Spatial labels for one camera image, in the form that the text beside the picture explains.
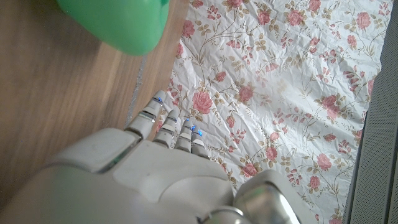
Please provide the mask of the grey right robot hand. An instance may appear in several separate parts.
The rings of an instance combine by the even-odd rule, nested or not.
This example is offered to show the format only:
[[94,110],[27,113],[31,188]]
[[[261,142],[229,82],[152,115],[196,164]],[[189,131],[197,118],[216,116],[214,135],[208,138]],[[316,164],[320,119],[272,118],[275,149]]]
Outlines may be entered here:
[[162,109],[157,92],[123,130],[102,129],[58,153],[1,212],[2,223],[311,223],[310,210],[278,172],[233,191],[202,133]]

